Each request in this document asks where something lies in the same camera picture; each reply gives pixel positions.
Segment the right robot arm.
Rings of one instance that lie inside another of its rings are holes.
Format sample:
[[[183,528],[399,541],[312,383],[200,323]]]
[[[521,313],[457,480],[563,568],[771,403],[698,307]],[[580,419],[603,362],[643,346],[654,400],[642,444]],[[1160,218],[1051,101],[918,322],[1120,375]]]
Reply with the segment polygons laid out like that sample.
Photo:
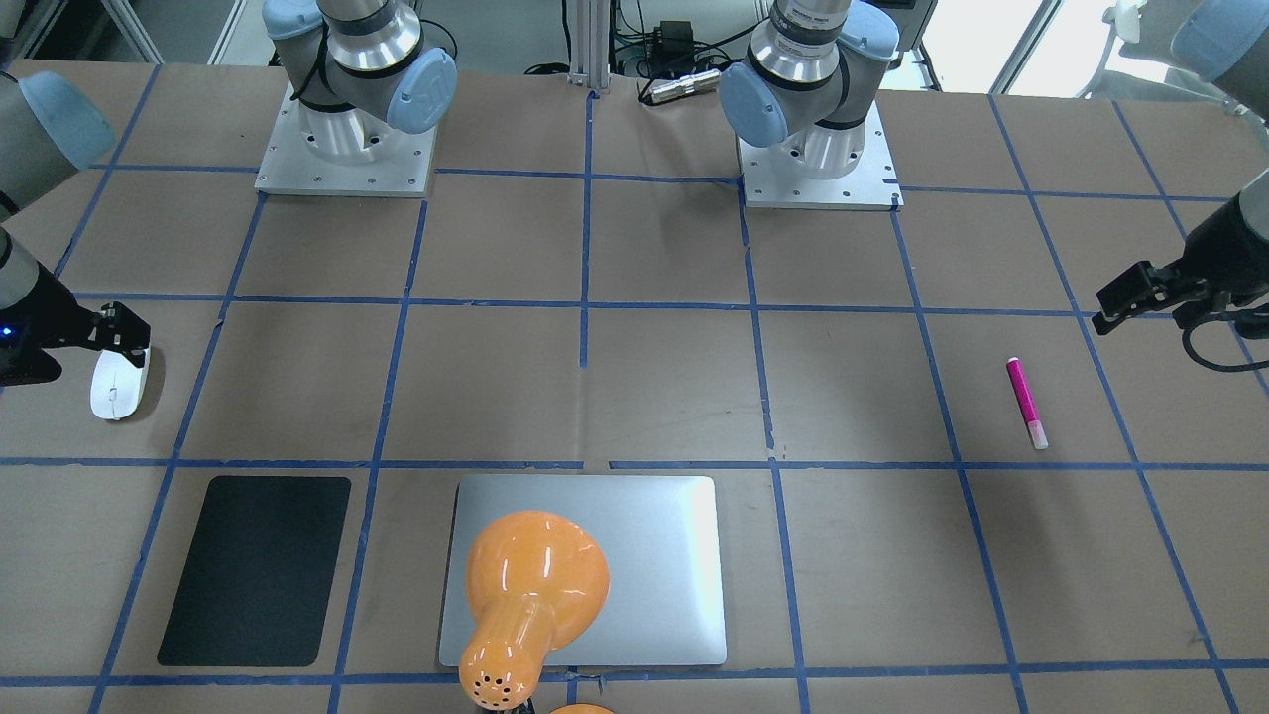
[[[426,41],[404,1],[268,1],[263,23],[291,80],[305,134],[325,160],[379,153],[385,137],[425,134],[456,95],[456,60]],[[3,79],[3,217],[86,171],[115,134],[104,114],[58,74]],[[56,347],[99,354],[95,379],[110,398],[143,388],[154,330],[131,308],[99,309],[10,235],[3,235],[3,386],[57,380]]]

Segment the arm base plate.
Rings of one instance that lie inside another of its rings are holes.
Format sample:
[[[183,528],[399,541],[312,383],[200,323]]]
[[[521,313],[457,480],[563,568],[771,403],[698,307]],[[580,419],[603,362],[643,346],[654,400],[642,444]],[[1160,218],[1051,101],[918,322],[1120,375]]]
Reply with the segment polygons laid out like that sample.
[[[360,109],[317,112],[283,95],[254,186],[270,195],[423,199],[438,128],[404,134]]]
[[[749,207],[893,211],[905,203],[876,103],[848,131],[811,126],[770,148],[736,146]]]

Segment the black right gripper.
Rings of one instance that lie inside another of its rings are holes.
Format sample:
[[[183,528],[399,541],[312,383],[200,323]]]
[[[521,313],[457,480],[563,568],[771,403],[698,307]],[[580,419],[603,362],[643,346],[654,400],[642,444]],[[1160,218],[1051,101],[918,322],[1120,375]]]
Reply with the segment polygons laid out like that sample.
[[[51,349],[82,347],[121,354],[136,369],[147,367],[154,328],[119,301],[98,312],[76,298],[37,261],[3,263],[1,386],[53,383],[62,367]]]

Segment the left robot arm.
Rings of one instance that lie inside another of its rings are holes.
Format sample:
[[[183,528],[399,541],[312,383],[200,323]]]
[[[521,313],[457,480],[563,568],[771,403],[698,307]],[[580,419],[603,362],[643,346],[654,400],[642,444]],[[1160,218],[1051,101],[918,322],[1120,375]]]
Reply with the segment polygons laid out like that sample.
[[[1266,115],[1264,1],[1119,1],[1115,34]],[[772,148],[808,128],[853,131],[897,49],[897,28],[867,3],[777,1],[753,28],[747,55],[725,71],[720,98],[739,140]],[[1096,334],[1170,309],[1183,334],[1227,321],[1266,337],[1266,176],[1247,183],[1187,236],[1178,261],[1141,261],[1096,293]]]

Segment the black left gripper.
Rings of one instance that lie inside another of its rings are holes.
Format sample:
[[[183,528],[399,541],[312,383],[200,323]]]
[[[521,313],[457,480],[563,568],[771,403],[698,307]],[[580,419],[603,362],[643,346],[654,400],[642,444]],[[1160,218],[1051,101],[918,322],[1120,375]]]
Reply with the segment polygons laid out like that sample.
[[[1164,311],[1187,298],[1187,282],[1202,282],[1200,297],[1173,312],[1178,328],[1197,328],[1266,295],[1266,189],[1244,188],[1192,231],[1187,249],[1170,266],[1138,261],[1096,290],[1093,328],[1104,337],[1133,317]]]

